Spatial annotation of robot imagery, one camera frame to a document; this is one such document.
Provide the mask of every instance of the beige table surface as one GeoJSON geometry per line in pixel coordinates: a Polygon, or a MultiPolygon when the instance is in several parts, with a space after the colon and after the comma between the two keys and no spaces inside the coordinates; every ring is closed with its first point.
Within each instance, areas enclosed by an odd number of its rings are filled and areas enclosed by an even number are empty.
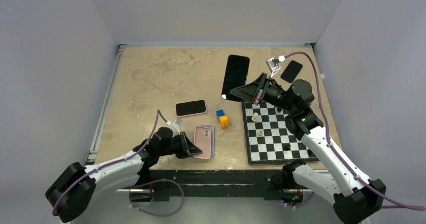
{"type": "MultiPolygon", "coordinates": [[[[250,58],[247,77],[247,83],[250,83],[262,72],[270,74],[265,63],[267,59],[294,51],[305,51],[316,64],[312,47],[127,47],[117,75],[96,163],[118,157],[147,138],[157,109],[161,110],[166,119],[173,121],[176,119],[177,103],[205,99],[207,114],[182,118],[180,130],[185,131],[193,141],[195,126],[213,125],[216,131],[215,155],[209,160],[194,157],[180,160],[174,155],[163,156],[151,169],[282,168],[282,164],[248,164],[241,103],[222,100],[220,95],[230,54],[250,58]],[[216,111],[220,109],[224,110],[229,119],[229,126],[224,129],[216,118],[216,111]]],[[[286,60],[275,79],[284,90],[288,89],[290,84],[280,79],[279,75],[291,60],[303,64],[297,79],[312,84],[315,101],[311,107],[322,119],[313,69],[305,56],[298,54],[286,60]]],[[[320,84],[330,134],[340,145],[322,81],[320,84]]],[[[157,128],[165,126],[161,118],[158,123],[157,128]]],[[[315,169],[324,169],[321,162],[310,162],[310,165],[315,169]]]]}

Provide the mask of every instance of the white chess piece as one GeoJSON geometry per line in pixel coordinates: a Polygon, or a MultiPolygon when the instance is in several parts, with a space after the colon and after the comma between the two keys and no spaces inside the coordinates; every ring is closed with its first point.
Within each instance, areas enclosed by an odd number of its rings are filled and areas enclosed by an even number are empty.
{"type": "Polygon", "coordinates": [[[255,122],[257,120],[257,112],[254,112],[252,116],[252,121],[255,122]]]}

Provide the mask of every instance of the black smartphone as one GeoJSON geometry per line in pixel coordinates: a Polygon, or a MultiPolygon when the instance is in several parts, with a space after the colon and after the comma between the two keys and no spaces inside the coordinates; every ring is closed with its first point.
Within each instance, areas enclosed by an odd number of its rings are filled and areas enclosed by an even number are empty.
{"type": "Polygon", "coordinates": [[[250,59],[248,57],[237,55],[228,56],[224,83],[222,85],[222,99],[235,102],[242,101],[240,98],[230,95],[229,91],[246,84],[247,73],[249,72],[249,63],[250,59]]]}
{"type": "Polygon", "coordinates": [[[293,83],[302,68],[302,64],[296,61],[291,61],[285,68],[284,72],[281,74],[281,79],[286,82],[293,83]]]}
{"type": "Polygon", "coordinates": [[[176,104],[176,116],[178,118],[191,115],[205,114],[206,112],[207,105],[204,100],[176,104]]]}

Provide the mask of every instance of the chessboard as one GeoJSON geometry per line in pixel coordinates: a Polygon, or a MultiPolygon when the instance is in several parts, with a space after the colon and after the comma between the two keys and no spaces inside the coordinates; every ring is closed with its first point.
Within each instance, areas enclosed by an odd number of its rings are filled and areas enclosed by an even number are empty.
{"type": "Polygon", "coordinates": [[[308,147],[288,131],[284,121],[287,114],[278,112],[277,108],[266,102],[258,105],[243,102],[242,109],[250,165],[288,163],[295,159],[306,162],[319,160],[308,147]],[[258,114],[255,122],[252,121],[254,113],[258,114]],[[262,135],[258,135],[259,129],[263,129],[262,135]]]}

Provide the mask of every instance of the white backdrop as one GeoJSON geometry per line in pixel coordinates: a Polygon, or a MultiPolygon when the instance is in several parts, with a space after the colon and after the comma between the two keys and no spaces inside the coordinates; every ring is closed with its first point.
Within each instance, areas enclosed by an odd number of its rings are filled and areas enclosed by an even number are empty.
{"type": "Polygon", "coordinates": [[[143,45],[316,42],[340,0],[93,0],[114,40],[143,45]]]}
{"type": "Polygon", "coordinates": [[[59,223],[44,193],[84,164],[116,52],[91,0],[0,0],[1,223],[59,223]]]}
{"type": "MultiPolygon", "coordinates": [[[[342,0],[316,45],[347,155],[387,194],[426,204],[426,0],[342,0]]],[[[375,223],[426,223],[382,210],[375,223]]]]}

